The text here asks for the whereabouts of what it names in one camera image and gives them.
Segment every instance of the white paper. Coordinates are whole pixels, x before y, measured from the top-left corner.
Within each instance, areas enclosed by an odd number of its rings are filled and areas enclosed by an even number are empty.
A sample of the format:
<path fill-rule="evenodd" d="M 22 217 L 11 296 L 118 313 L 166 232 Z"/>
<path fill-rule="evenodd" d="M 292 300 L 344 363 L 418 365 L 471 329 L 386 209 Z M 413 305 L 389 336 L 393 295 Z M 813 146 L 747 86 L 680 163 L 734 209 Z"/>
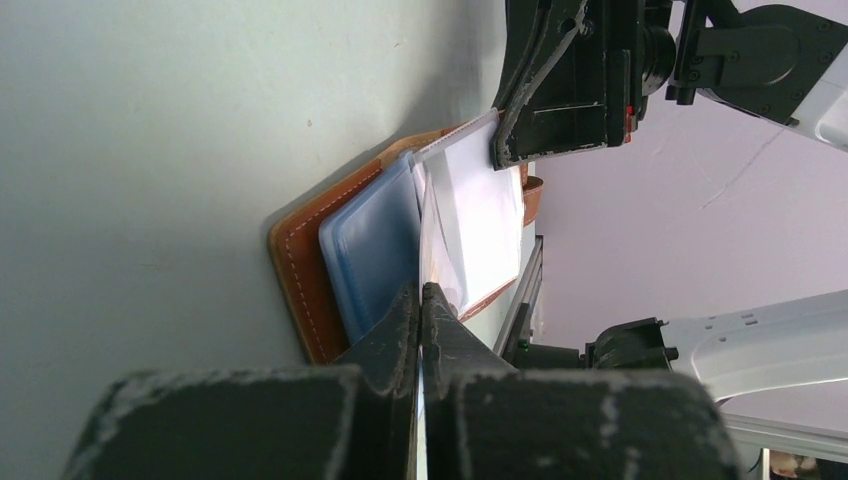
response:
<path fill-rule="evenodd" d="M 521 178 L 517 167 L 492 167 L 497 122 L 492 110 L 416 153 L 427 177 L 423 210 L 434 212 L 428 222 L 437 222 L 422 223 L 422 276 L 426 267 L 427 281 L 443 290 L 454 282 L 459 286 L 454 305 L 460 317 L 513 281 L 521 268 Z"/>

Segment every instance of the leather wallet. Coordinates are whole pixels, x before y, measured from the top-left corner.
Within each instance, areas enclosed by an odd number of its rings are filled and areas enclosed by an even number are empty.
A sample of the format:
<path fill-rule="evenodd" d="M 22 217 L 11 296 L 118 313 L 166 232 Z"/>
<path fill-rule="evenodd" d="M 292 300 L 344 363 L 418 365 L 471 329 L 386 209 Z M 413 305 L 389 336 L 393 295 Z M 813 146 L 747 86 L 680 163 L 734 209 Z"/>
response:
<path fill-rule="evenodd" d="M 321 251 L 318 238 L 321 223 L 374 181 L 394 163 L 401 152 L 421 148 L 453 129 L 436 130 L 398 140 L 271 227 L 268 235 L 271 260 L 289 306 L 292 322 L 311 363 L 332 363 L 350 348 Z M 529 225 L 538 213 L 544 184 L 541 179 L 527 175 L 526 165 L 522 165 L 521 169 L 524 224 Z M 483 310 L 507 287 L 469 310 L 462 320 Z"/>
<path fill-rule="evenodd" d="M 404 285 L 418 282 L 421 218 L 409 157 L 389 166 L 318 231 L 351 344 L 386 315 Z"/>

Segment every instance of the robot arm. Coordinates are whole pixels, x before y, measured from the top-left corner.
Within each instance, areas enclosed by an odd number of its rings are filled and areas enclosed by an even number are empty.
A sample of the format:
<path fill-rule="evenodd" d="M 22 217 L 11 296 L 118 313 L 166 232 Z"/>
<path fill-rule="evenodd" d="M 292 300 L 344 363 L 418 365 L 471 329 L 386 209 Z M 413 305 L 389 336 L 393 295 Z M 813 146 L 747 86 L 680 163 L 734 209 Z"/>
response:
<path fill-rule="evenodd" d="M 792 7 L 507 0 L 495 168 L 627 143 L 648 97 L 695 94 L 848 151 L 848 27 Z"/>

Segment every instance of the white wall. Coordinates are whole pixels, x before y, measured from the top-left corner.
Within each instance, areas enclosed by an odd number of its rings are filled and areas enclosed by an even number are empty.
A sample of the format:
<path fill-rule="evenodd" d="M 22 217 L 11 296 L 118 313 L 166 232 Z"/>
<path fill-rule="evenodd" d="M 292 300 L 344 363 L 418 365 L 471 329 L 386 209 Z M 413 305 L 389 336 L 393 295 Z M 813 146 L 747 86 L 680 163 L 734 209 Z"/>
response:
<path fill-rule="evenodd" d="M 848 24 L 841 0 L 781 3 Z M 848 289 L 848 155 L 704 98 L 679 107 L 658 93 L 633 143 L 539 162 L 537 172 L 543 343 L 582 348 L 627 321 Z M 727 407 L 848 430 L 848 412 L 823 405 L 848 405 L 848 385 Z"/>
<path fill-rule="evenodd" d="M 483 111 L 504 31 L 502 0 L 0 2 L 0 479 L 57 477 L 130 371 L 302 362 L 268 229 Z"/>

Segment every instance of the white stitching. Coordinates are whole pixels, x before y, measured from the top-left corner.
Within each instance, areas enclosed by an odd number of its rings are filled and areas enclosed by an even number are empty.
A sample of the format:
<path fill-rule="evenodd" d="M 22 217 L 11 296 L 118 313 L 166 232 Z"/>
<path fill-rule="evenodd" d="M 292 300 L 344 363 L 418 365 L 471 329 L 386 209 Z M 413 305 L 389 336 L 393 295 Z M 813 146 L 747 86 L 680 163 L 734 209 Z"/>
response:
<path fill-rule="evenodd" d="M 367 177 L 360 180 L 359 183 L 357 183 L 356 185 L 354 185 L 354 186 L 350 187 L 349 189 L 345 190 L 344 192 L 340 193 L 339 196 L 336 197 L 335 200 L 328 203 L 323 208 L 321 208 L 320 210 L 315 212 L 311 217 L 304 220 L 303 223 L 298 225 L 286 237 L 286 254 L 289 257 L 289 263 L 291 263 L 291 266 L 292 266 L 292 273 L 294 273 L 295 283 L 297 283 L 297 293 L 300 295 L 301 303 L 303 303 L 303 308 L 306 311 L 306 318 L 309 319 L 309 326 L 312 327 L 312 333 L 315 334 L 315 341 L 318 344 L 318 350 L 321 352 L 321 358 L 324 361 L 327 360 L 327 352 L 324 351 L 324 345 L 321 344 L 321 337 L 318 336 L 318 330 L 315 328 L 315 322 L 312 320 L 312 313 L 309 312 L 309 304 L 306 303 L 306 296 L 303 295 L 303 285 L 300 283 L 300 277 L 297 274 L 297 267 L 295 266 L 295 263 L 294 263 L 294 257 L 291 254 L 291 247 L 290 247 L 291 239 L 298 230 L 300 230 L 301 228 L 306 226 L 308 223 L 310 223 L 312 220 L 314 220 L 315 217 L 317 217 L 318 215 L 321 214 L 321 212 L 332 207 L 336 202 L 341 200 L 342 197 L 344 197 L 348 193 L 352 192 L 353 190 L 355 190 L 357 187 L 359 187 L 363 183 L 367 182 L 368 180 L 371 180 L 372 178 L 374 178 L 374 176 L 378 175 L 380 172 L 382 172 L 382 169 L 378 168 L 377 171 L 369 174 Z"/>

